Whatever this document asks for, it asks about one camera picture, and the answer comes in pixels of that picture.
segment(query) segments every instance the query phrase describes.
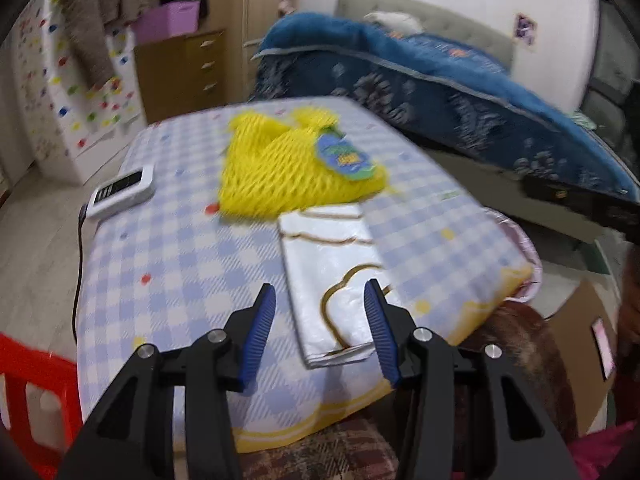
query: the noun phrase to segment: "purple basket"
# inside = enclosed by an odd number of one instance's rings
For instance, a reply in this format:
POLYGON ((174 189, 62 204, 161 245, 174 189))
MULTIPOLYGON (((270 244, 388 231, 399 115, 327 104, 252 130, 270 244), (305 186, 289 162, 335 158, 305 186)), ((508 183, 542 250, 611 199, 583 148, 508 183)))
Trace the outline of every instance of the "purple basket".
POLYGON ((198 30, 200 0, 171 2, 148 10, 133 23, 136 44, 162 41, 198 30))

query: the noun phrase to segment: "white scale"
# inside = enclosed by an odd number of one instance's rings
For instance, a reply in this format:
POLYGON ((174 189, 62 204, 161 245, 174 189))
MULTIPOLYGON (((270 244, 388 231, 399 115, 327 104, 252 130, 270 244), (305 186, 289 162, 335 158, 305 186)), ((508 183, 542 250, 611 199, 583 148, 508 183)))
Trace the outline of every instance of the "white scale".
POLYGON ((92 193, 86 217, 105 219, 148 200, 155 191, 153 179, 154 167, 147 165, 108 180, 92 193))

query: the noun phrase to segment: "blue and white plaid tablecloth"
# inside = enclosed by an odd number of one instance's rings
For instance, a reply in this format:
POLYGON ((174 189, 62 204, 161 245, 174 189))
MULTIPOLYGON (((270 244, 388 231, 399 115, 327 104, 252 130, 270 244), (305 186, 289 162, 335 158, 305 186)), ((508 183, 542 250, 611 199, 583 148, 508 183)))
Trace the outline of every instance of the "blue and white plaid tablecloth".
MULTIPOLYGON (((337 112, 351 142, 389 170, 391 189, 362 206, 392 283, 419 324, 442 334, 460 331, 463 310, 490 312, 501 300, 505 272, 526 266, 444 170, 347 99, 228 106, 152 125, 133 142, 122 172, 154 164, 156 193, 100 225, 84 271, 78 376, 85 416, 137 345, 188 346, 250 306, 264 282, 273 284, 278 303, 257 382, 251 392, 229 394, 241 452, 293 442, 389 391, 375 355, 305 368, 275 223, 226 222, 216 213, 229 120, 246 108, 284 120, 309 104, 337 112)), ((184 391, 177 391, 174 411, 180 446, 184 391)))

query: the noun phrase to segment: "white wall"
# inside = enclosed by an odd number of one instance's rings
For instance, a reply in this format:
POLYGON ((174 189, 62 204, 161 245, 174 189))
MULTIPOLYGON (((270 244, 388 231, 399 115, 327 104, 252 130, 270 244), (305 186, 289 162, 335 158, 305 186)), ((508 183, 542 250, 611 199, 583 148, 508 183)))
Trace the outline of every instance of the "white wall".
MULTIPOLYGON (((337 0, 300 0, 300 10, 333 13, 337 0)), ((513 79, 563 111, 577 108, 591 70, 596 0, 423 0, 511 36, 517 12, 538 22, 536 46, 518 46, 513 79)))

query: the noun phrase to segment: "blue comforter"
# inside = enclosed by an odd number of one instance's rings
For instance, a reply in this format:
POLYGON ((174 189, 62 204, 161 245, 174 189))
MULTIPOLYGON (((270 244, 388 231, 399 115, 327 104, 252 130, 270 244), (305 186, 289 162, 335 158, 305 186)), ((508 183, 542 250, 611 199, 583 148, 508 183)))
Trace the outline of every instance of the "blue comforter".
POLYGON ((348 96, 402 131, 483 162, 640 201, 632 173, 602 140, 466 44, 429 34, 398 40, 304 12, 277 22, 256 56, 254 98, 348 96))

